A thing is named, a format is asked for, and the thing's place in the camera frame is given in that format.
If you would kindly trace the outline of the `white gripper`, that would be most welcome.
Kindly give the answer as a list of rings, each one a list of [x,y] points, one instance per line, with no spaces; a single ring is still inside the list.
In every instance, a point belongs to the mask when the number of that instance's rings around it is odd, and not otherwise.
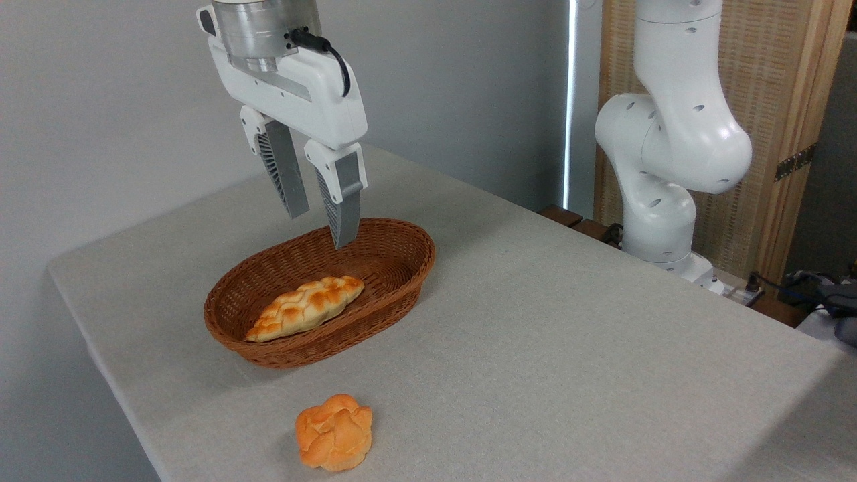
[[[316,170],[335,248],[352,243],[360,193],[368,186],[356,143],[368,130],[356,79],[344,96],[341,66],[328,55],[302,49],[279,58],[275,72],[248,73],[230,64],[220,40],[209,37],[208,45],[224,88],[244,104],[240,118],[251,152],[265,165],[291,219],[309,204],[288,127],[312,138],[304,153]]]

